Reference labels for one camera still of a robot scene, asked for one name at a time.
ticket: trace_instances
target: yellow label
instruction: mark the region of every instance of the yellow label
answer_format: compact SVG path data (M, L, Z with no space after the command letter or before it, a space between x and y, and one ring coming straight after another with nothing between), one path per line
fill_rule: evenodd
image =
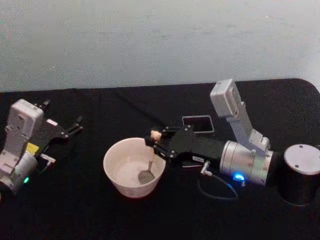
M28 142L28 144L26 145L26 150L31 154L31 155L35 155L36 152L38 151L39 147L37 145L34 145L30 142Z

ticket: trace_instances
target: green led light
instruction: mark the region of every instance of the green led light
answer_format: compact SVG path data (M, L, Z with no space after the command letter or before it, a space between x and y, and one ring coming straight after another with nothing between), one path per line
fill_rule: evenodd
M26 177L23 181L24 184L26 184L27 182L29 182L29 177Z

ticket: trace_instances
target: white bowl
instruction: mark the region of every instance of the white bowl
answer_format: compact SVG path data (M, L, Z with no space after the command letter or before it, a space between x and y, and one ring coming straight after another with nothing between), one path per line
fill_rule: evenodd
M154 158L151 172L155 179L141 184L140 171L147 170L149 159ZM121 140L106 152L103 169L116 189L129 198L142 198L156 187L165 170L166 161L154 154L152 147L145 145L143 138L134 137Z

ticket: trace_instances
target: black table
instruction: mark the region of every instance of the black table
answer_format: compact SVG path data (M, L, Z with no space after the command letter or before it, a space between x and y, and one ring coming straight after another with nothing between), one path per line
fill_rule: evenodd
M160 125L181 125L185 115L211 115L215 135L235 140L209 93L214 84L68 89L0 95L0 144L9 106L20 98L51 100L47 116L68 127L78 115L84 131L47 154L57 161L31 178L0 207L0 239L319 239L320 195L306 207L285 203L275 188L247 183L235 202L206 198L197 189L200 169L166 166L156 189L136 200L120 195L103 171L107 149L144 137ZM320 143L320 94L301 79L237 82L252 125L271 149Z

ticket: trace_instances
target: sticker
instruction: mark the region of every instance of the sticker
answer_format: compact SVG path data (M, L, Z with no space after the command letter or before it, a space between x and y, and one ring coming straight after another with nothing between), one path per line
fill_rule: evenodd
M47 121L47 123L49 123L49 124L51 124L51 125L53 125L53 126L57 126L57 125L58 125L57 122L55 122L55 121L53 121L53 120L51 120L51 119L47 119L46 121Z
M39 147L37 145L34 145L30 142L28 142L28 144L26 145L26 150L32 155L34 156L36 154L36 152L38 151Z
M192 156L192 160L200 162L200 163L205 163L205 160L201 157L198 157L198 156Z

